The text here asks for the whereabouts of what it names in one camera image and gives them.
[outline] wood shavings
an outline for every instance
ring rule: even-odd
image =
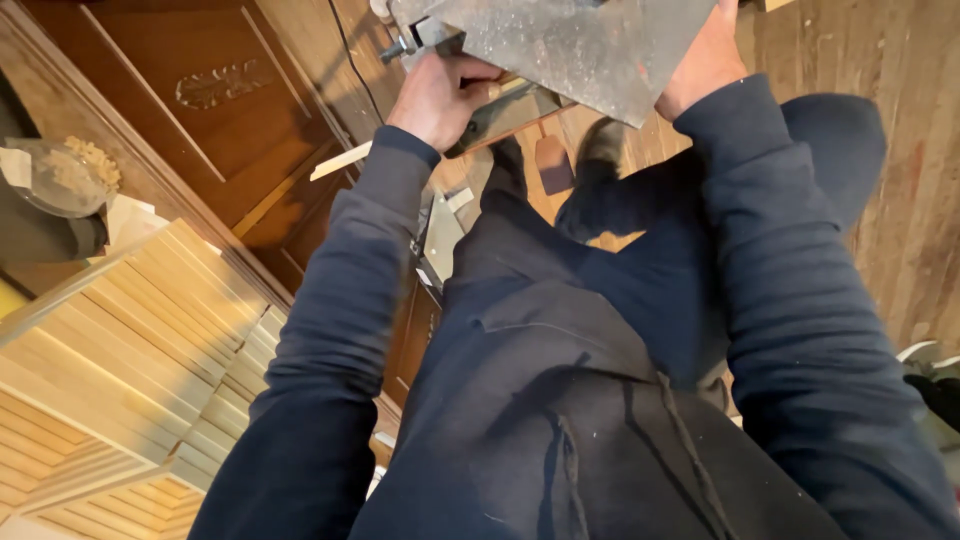
[[[107,186],[109,193],[116,193],[122,177],[115,161],[108,158],[107,154],[92,142],[86,142],[72,135],[66,138],[64,144],[93,168],[100,180]]]

